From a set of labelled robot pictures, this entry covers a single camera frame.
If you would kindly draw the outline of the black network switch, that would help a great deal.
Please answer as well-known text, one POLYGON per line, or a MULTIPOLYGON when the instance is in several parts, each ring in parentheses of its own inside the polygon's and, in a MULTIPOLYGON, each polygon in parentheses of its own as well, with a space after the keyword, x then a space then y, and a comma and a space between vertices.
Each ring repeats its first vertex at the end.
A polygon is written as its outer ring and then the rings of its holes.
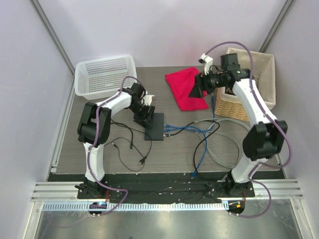
POLYGON ((145 141, 164 140, 164 113, 153 113, 152 128, 145 129, 145 141))

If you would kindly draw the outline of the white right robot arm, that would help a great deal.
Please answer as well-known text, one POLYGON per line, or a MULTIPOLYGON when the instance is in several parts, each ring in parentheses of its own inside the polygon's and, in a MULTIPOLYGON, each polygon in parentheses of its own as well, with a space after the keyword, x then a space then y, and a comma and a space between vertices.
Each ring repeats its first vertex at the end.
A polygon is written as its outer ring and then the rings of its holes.
POLYGON ((250 131, 242 143, 243 156, 227 173, 222 186, 227 195, 235 197, 248 188, 257 169, 281 151, 288 126, 270 112, 257 89, 251 70, 241 68, 237 54, 225 54, 220 58, 222 70, 214 73, 211 69, 213 59, 202 54, 199 62, 204 65, 204 70, 195 76, 189 96, 202 98, 204 93, 228 87, 240 100, 248 116, 250 131))

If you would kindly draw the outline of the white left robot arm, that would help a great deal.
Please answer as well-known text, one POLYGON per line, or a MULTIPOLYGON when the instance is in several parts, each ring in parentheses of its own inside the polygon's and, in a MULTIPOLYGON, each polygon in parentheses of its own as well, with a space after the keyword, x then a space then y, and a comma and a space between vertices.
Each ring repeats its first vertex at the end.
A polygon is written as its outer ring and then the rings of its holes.
POLYGON ((96 199, 106 194, 104 145, 110 135, 112 117, 121 110, 129 109, 134 113, 135 123, 143 128, 152 128, 153 98, 154 95, 150 95, 141 84, 133 83, 129 88, 120 88, 104 101, 85 104, 77 128, 78 140, 83 143, 86 153, 84 182, 76 187, 80 192, 96 199))

